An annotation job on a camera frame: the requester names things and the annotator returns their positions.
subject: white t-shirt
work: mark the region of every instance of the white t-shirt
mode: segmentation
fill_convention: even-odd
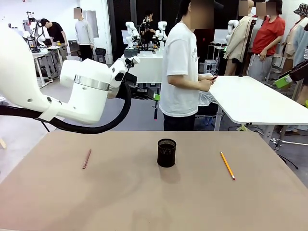
[[[183,75],[198,81],[197,38],[184,24],[170,31],[162,64],[162,88],[159,108],[168,116],[192,116],[198,111],[199,91],[177,88],[168,83],[168,76]]]

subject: red t-shirt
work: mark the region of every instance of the red t-shirt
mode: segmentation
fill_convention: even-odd
[[[266,48],[271,42],[273,42],[278,36],[284,34],[285,21],[279,16],[274,22],[269,23],[270,19],[267,18],[261,28],[258,30],[252,52],[255,54],[260,54],[264,48]],[[273,55],[276,53],[276,46],[270,48],[267,55]]]

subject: person in black shirt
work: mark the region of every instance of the person in black shirt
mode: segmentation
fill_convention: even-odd
[[[153,20],[153,12],[152,11],[146,11],[145,12],[145,18],[149,18],[150,25],[149,27],[145,28],[145,25],[142,24],[141,28],[141,37],[145,40],[146,43],[149,43],[150,41],[153,41],[153,36],[156,33],[156,30],[158,30],[158,23]]]
[[[65,32],[63,31],[62,27],[60,24],[56,22],[49,22],[46,18],[43,18],[40,23],[42,26],[47,28],[48,34],[51,37],[51,42],[52,45],[55,45],[57,41],[60,41],[61,47],[60,48],[60,54],[62,56],[63,60],[67,59],[67,49],[66,47],[68,46],[67,39]]]

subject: woman in red shirt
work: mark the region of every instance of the woman in red shirt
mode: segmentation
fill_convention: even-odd
[[[282,14],[282,0],[269,0],[266,3],[267,17],[257,32],[250,59],[248,75],[260,82],[265,81],[271,69],[273,54],[277,44],[282,40],[285,21],[279,17]]]

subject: man in white t-shirt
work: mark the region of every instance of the man in white t-shirt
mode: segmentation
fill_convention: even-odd
[[[198,74],[197,39],[191,28],[191,0],[182,0],[179,14],[182,20],[168,35],[162,66],[159,108],[164,114],[165,131],[192,131],[199,91],[209,91],[214,83],[213,77]]]

